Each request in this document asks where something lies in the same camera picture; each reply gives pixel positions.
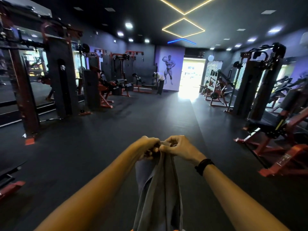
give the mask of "black pants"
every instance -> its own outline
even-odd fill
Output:
[[[163,92],[164,83],[165,83],[164,80],[159,81],[157,94],[161,95],[161,93]]]

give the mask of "hand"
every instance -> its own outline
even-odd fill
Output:
[[[136,142],[132,144],[132,147],[136,148],[138,160],[153,159],[152,152],[157,152],[160,140],[158,138],[148,138],[142,136]]]
[[[170,136],[165,140],[168,143],[174,145],[174,147],[168,147],[161,145],[159,147],[160,151],[178,155],[185,160],[192,162],[197,166],[206,157],[194,146],[184,135]]]

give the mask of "black rubber floor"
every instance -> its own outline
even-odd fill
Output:
[[[0,203],[0,230],[33,230],[52,210],[108,166],[142,135],[165,139],[188,136],[200,151],[243,190],[292,230],[307,230],[307,180],[264,178],[258,160],[233,142],[245,137],[243,121],[208,106],[204,97],[191,102],[177,93],[133,93],[113,97],[114,109],[63,120],[48,128],[36,144],[24,146],[22,124],[0,129],[0,168],[25,159],[17,179],[26,185]],[[184,229],[234,230],[210,188],[192,165],[176,159],[184,207]],[[101,230],[131,230],[138,194],[134,170]]]

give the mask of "led light strip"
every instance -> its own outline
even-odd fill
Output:
[[[176,24],[176,23],[178,23],[178,22],[180,22],[180,21],[182,21],[182,20],[186,20],[187,22],[191,23],[191,24],[194,25],[195,27],[199,28],[201,31],[200,31],[200,32],[197,32],[197,33],[194,33],[194,34],[187,35],[187,36],[179,36],[179,35],[177,35],[177,34],[171,32],[171,31],[167,31],[167,30],[166,30],[168,27],[171,27],[172,25],[174,25],[174,24]],[[188,36],[193,36],[193,35],[197,35],[197,34],[199,34],[199,33],[205,32],[205,30],[204,30],[203,28],[197,26],[196,24],[194,24],[193,22],[189,21],[189,20],[186,19],[186,18],[181,18],[181,19],[179,19],[179,20],[177,20],[177,21],[175,21],[175,22],[169,24],[168,26],[163,27],[162,30],[165,31],[165,32],[167,32],[167,33],[169,33],[169,34],[172,34],[172,35],[175,35],[175,36],[177,36],[177,37],[180,37],[180,38],[186,38],[186,37],[188,37]]]
[[[180,40],[184,40],[184,41],[186,41],[186,42],[188,42],[188,43],[191,43],[191,44],[193,44],[193,45],[196,45],[196,43],[194,43],[194,42],[192,42],[192,41],[189,41],[189,40],[187,40],[187,39],[183,39],[183,38],[180,38],[180,39],[177,39],[177,40],[173,40],[173,41],[169,41],[168,44],[171,44],[171,43],[174,43],[174,42],[177,42],[177,41],[180,41]]]
[[[172,5],[171,3],[169,3],[169,2],[167,2],[167,1],[165,1],[165,0],[160,0],[160,1],[162,1],[162,2],[165,3],[166,5],[170,6],[172,9],[178,11],[178,12],[181,13],[182,15],[187,15],[187,14],[189,14],[189,13],[195,11],[196,9],[198,9],[198,8],[200,8],[200,7],[204,6],[204,5],[206,5],[207,3],[209,3],[209,2],[211,2],[211,1],[213,1],[213,0],[206,0],[205,2],[203,2],[203,3],[201,3],[200,5],[198,5],[198,6],[194,7],[194,8],[192,8],[190,11],[187,11],[186,13],[184,13],[183,11],[181,11],[180,9],[178,9],[177,7],[175,7],[174,5]]]

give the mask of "white shirt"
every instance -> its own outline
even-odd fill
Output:
[[[160,81],[164,81],[165,80],[164,74],[161,72],[157,72],[157,79]]]

